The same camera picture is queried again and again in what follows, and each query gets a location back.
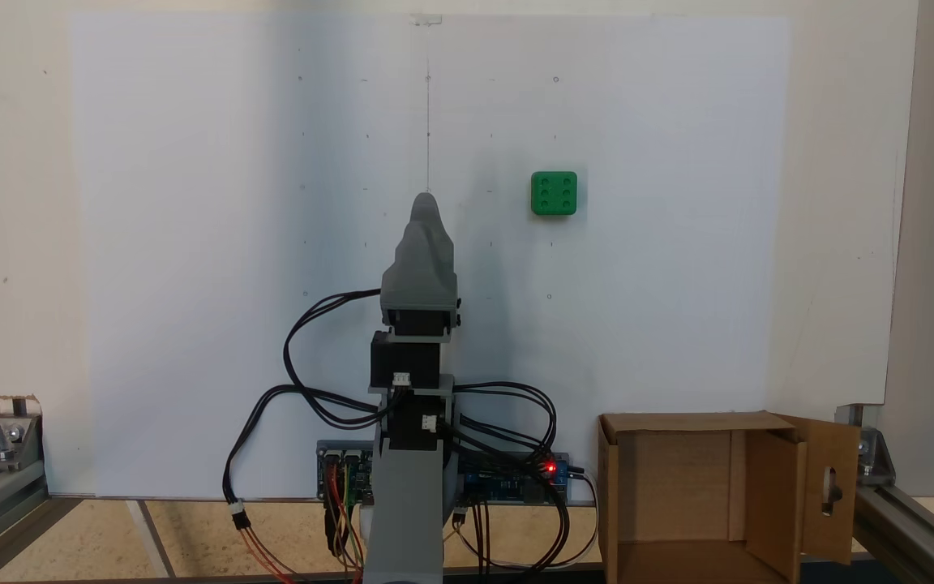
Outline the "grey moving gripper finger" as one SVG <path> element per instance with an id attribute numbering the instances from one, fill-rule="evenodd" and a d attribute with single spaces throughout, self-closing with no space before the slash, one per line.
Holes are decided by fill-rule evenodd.
<path id="1" fill-rule="evenodd" d="M 420 192 L 413 200 L 410 222 L 429 230 L 445 230 L 437 200 L 430 192 Z"/>

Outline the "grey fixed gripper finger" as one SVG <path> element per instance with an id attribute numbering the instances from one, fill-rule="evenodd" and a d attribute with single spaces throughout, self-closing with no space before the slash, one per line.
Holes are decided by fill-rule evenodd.
<path id="1" fill-rule="evenodd" d="M 442 221 L 408 222 L 382 282 L 455 282 L 455 245 Z"/>

